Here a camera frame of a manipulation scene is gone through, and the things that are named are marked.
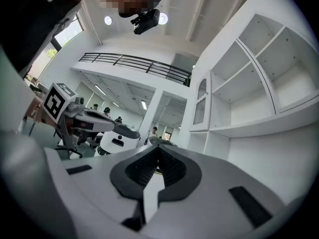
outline floor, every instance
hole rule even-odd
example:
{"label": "floor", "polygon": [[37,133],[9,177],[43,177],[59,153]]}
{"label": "floor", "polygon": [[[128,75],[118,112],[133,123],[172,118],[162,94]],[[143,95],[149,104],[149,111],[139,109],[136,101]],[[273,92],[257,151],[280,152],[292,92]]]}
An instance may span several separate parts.
{"label": "floor", "polygon": [[[27,121],[23,123],[21,134],[28,135],[32,127],[32,124],[33,119],[27,118]],[[54,149],[57,147],[57,143],[61,140],[61,138],[58,137],[58,135],[53,136],[54,132],[55,130],[53,127],[43,123],[37,123],[35,124],[30,136],[34,138],[40,146]],[[77,145],[76,147],[78,151],[83,155],[83,158],[94,156],[95,150],[91,149],[87,145],[81,144]],[[61,160],[69,158],[65,150],[58,151],[58,154]]]}

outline black slot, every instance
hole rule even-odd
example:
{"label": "black slot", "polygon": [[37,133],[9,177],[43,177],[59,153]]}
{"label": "black slot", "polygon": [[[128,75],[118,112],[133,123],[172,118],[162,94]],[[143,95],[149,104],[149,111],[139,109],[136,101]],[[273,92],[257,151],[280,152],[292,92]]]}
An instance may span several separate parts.
{"label": "black slot", "polygon": [[272,215],[244,187],[234,187],[229,192],[255,228],[272,218]]}
{"label": "black slot", "polygon": [[84,171],[87,171],[87,170],[90,170],[90,169],[92,169],[91,166],[82,165],[82,166],[66,169],[66,171],[67,171],[68,174],[71,175],[71,174],[75,174],[75,173],[81,173],[81,172],[84,172]]}
{"label": "black slot", "polygon": [[114,144],[116,144],[116,145],[118,145],[120,147],[124,146],[124,142],[123,141],[117,140],[115,138],[113,138],[112,143],[114,143]]}

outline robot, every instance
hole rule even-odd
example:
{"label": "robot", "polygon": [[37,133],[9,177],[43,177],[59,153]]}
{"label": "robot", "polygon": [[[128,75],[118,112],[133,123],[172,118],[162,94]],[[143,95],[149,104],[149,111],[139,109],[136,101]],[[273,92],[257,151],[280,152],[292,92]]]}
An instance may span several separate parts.
{"label": "robot", "polygon": [[[52,85],[44,106],[60,114],[55,119],[61,132],[67,130],[66,118],[73,118],[83,135],[116,128],[113,121],[81,108],[81,100],[70,99],[60,86]],[[67,105],[54,113],[58,100],[51,105],[50,93],[57,92]],[[66,148],[73,146],[69,137],[63,138]],[[65,161],[30,137],[1,133],[0,139],[6,188],[28,217],[56,238],[237,238],[271,222],[285,207],[235,165],[159,138],[116,155]],[[147,223],[143,190],[157,168],[165,188]]]}
{"label": "robot", "polygon": [[140,139],[141,135],[138,131],[130,130],[125,125],[115,122],[114,129],[103,134],[94,156],[98,157],[134,149]]}

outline railing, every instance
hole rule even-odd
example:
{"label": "railing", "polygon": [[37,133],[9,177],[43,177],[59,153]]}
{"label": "railing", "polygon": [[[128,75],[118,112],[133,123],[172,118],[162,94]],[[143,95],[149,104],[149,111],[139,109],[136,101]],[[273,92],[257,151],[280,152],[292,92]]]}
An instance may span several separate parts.
{"label": "railing", "polygon": [[146,73],[172,80],[189,87],[191,73],[165,63],[147,58],[135,57],[116,53],[85,53],[81,62],[103,62],[112,65],[126,66],[133,69],[145,71]]}

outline white robot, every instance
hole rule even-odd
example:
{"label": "white robot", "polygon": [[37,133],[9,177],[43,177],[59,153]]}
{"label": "white robot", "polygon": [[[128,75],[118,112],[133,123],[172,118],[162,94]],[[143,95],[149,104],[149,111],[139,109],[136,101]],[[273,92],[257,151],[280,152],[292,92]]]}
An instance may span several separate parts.
{"label": "white robot", "polygon": [[138,131],[132,131],[125,125],[115,122],[115,128],[103,134],[94,156],[103,156],[134,149],[137,147],[140,139],[141,135]]}

